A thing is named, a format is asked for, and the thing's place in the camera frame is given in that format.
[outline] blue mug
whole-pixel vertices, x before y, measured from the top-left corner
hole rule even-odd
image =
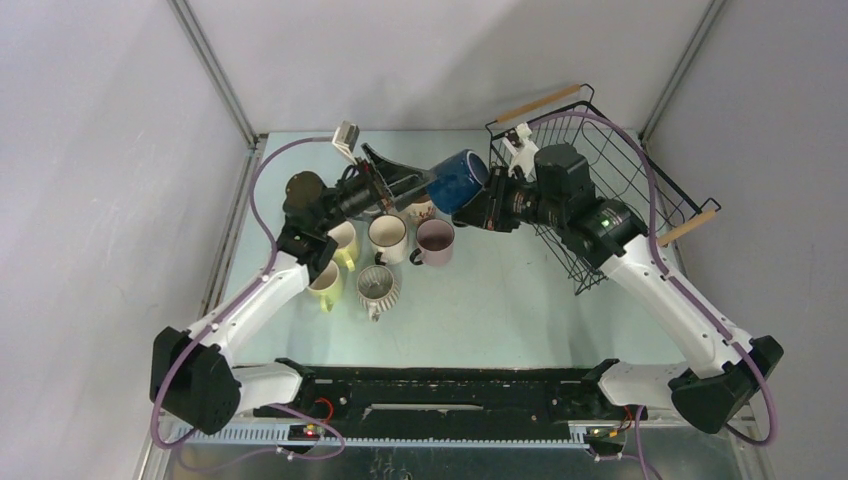
[[[430,200],[442,212],[453,215],[470,202],[489,179],[489,169],[479,155],[463,150],[430,169],[436,179],[427,185]]]

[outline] pink mug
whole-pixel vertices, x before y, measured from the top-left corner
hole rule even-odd
[[[438,218],[425,220],[418,227],[415,241],[418,244],[409,261],[413,265],[441,267],[453,256],[454,231],[451,224]]]

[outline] yellow mug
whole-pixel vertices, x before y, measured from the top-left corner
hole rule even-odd
[[[339,265],[331,261],[327,268],[321,272],[321,275],[318,275],[318,278],[306,289],[321,302],[322,311],[330,312],[333,310],[333,305],[342,298],[344,291],[344,282],[339,272]]]
[[[328,233],[336,243],[333,260],[344,265],[351,272],[356,270],[356,259],[359,258],[359,240],[356,238],[356,227],[350,222],[344,222]]]

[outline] basket handle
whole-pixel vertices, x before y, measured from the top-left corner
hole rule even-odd
[[[558,92],[554,92],[554,93],[548,95],[545,98],[540,98],[540,99],[536,100],[535,102],[530,102],[527,105],[524,105],[523,107],[518,107],[514,110],[510,110],[510,111],[504,113],[503,115],[501,115],[500,117],[496,118],[495,122],[497,122],[497,123],[508,122],[515,117],[518,117],[520,115],[524,115],[527,112],[532,112],[533,110],[536,110],[537,108],[544,107],[545,105],[547,105],[549,103],[552,103],[552,102],[559,100],[560,98],[564,98],[564,97],[567,97],[569,95],[574,95],[575,93],[577,93],[579,91],[580,91],[580,85],[579,84],[574,84],[574,85],[571,85],[570,87],[565,87],[562,90],[560,90]]]
[[[677,240],[678,238],[682,237],[683,235],[686,235],[687,233],[691,232],[692,230],[695,230],[696,228],[700,227],[701,225],[712,220],[713,217],[715,217],[716,212],[718,212],[718,210],[707,210],[705,212],[699,213],[698,215],[695,215],[694,217],[690,218],[688,222],[685,222],[683,225],[680,225],[679,227],[675,227],[670,232],[668,232],[668,233],[664,234],[663,236],[661,236],[660,238],[658,238],[657,243],[661,247],[668,246],[669,243]]]

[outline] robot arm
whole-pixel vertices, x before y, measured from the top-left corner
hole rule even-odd
[[[333,145],[347,158],[357,136],[358,128],[345,123]],[[156,337],[154,403],[161,396],[163,408],[211,435],[239,412],[300,399],[305,369],[294,363],[232,368],[235,354],[326,268],[337,246],[327,232],[375,205],[383,212],[405,208],[434,178],[383,158],[367,144],[362,149],[365,158],[355,159],[334,187],[313,172],[294,175],[286,185],[285,224],[268,267],[187,330],[168,327]]]
[[[598,379],[606,400],[673,408],[696,428],[717,433],[759,389],[734,344],[764,377],[783,349],[773,338],[753,339],[733,324],[673,266],[661,271],[652,259],[645,224],[623,202],[596,195],[588,162],[574,147],[544,147],[534,161],[533,183],[514,176],[511,167],[495,167],[484,191],[454,214],[454,223],[498,232],[522,222],[551,227],[568,250],[652,313],[686,358],[678,365],[603,362],[590,376]],[[681,290],[720,319],[729,336]]]

